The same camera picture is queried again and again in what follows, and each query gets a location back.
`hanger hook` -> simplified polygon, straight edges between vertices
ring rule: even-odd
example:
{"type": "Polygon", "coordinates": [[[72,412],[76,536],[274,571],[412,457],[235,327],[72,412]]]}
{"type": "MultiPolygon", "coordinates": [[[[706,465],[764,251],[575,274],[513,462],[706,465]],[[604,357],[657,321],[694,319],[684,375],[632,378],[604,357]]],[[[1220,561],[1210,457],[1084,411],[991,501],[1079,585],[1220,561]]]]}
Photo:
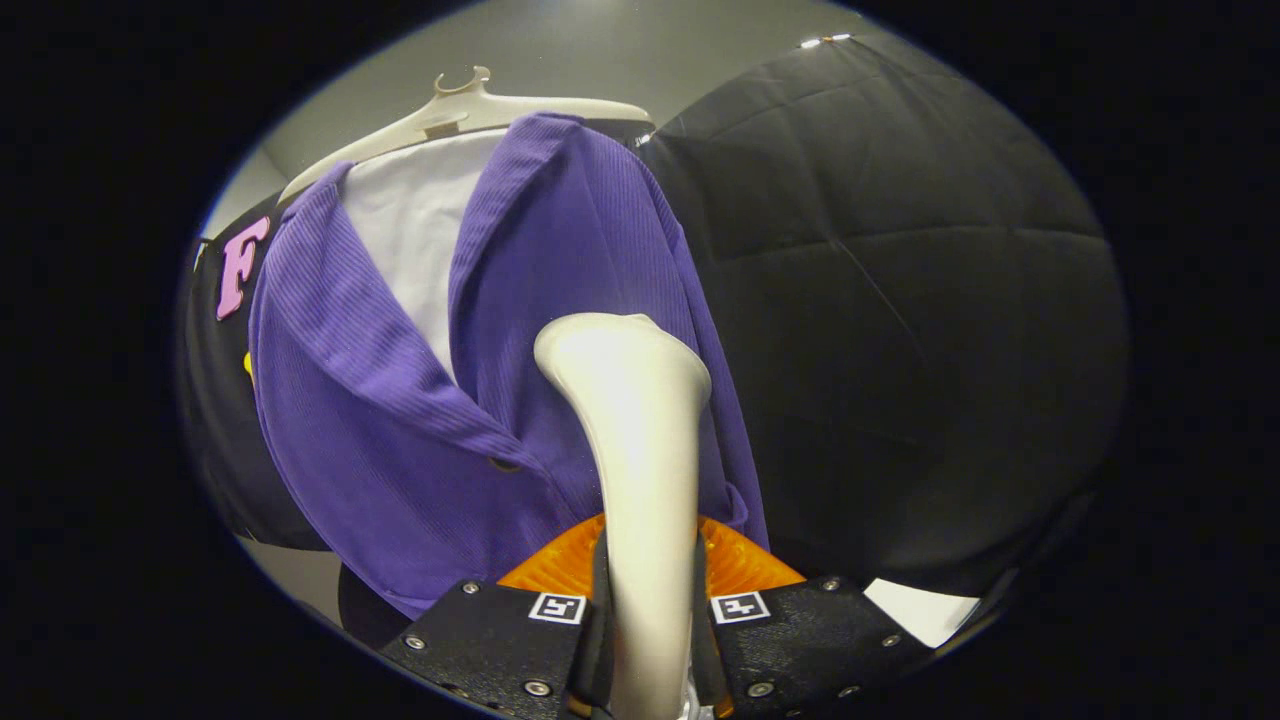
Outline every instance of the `hanger hook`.
{"type": "Polygon", "coordinates": [[[489,82],[490,77],[489,68],[484,65],[471,65],[471,69],[474,70],[475,74],[472,74],[471,79],[462,87],[453,87],[453,88],[440,87],[440,81],[444,79],[444,73],[438,74],[435,77],[435,94],[442,96],[457,95],[460,92],[467,92],[470,90],[475,90],[480,87],[483,83],[489,82]]]}

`screw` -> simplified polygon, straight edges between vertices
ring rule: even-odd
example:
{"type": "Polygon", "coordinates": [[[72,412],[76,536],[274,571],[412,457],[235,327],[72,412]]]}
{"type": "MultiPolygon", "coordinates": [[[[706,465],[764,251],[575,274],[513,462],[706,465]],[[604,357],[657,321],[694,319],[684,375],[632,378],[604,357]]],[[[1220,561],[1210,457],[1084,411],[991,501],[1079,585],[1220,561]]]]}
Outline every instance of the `screw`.
{"type": "Polygon", "coordinates": [[[547,697],[552,694],[552,687],[540,680],[529,680],[525,683],[525,692],[534,697],[547,697]]]}

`clothes hanger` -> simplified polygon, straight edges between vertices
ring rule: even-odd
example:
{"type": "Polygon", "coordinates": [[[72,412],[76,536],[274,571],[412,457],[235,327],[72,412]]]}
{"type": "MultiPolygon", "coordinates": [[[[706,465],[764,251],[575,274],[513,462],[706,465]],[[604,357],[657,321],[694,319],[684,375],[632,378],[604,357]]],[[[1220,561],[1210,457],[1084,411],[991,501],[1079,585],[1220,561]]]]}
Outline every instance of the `clothes hanger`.
{"type": "Polygon", "coordinates": [[[475,74],[471,81],[456,88],[440,87],[444,73],[436,76],[435,95],[430,102],[315,163],[289,181],[289,184],[280,192],[278,204],[291,200],[306,190],[338,163],[361,163],[401,147],[440,137],[504,128],[511,126],[516,118],[535,111],[579,115],[588,120],[604,120],[613,126],[634,123],[637,128],[636,135],[654,129],[649,113],[626,102],[585,97],[490,95],[484,87],[484,83],[489,82],[492,77],[489,68],[474,65],[472,70],[475,74]]]}

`purple shirt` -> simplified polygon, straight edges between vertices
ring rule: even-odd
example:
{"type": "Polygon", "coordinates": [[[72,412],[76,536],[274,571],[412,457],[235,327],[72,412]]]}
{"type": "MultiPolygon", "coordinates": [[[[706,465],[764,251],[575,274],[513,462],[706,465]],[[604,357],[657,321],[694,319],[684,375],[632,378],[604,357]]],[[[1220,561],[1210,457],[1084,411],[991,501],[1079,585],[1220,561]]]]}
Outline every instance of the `purple shirt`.
{"type": "Polygon", "coordinates": [[[457,384],[343,210],[349,163],[298,197],[264,260],[250,352],[271,457],[325,542],[410,618],[603,510],[586,436],[534,363],[538,332],[572,313],[644,313],[698,352],[713,388],[699,511],[768,547],[680,224],[648,169],[581,122],[517,119],[480,176],[449,270],[457,384]]]}

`gray wall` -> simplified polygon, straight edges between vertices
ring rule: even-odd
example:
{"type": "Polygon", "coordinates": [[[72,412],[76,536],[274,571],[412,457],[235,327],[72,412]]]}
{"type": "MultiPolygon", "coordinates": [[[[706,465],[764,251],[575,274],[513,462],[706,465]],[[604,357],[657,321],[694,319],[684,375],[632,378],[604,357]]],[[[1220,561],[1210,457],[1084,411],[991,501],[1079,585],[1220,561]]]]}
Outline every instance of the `gray wall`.
{"type": "MultiPolygon", "coordinates": [[[[493,70],[499,95],[618,100],[660,127],[684,108],[800,41],[870,26],[808,0],[490,0],[404,36],[284,118],[230,179],[205,225],[212,237],[241,213],[329,152],[430,100],[431,83],[493,70]]],[[[334,621],[338,560],[243,541],[292,597],[334,621]]]]}

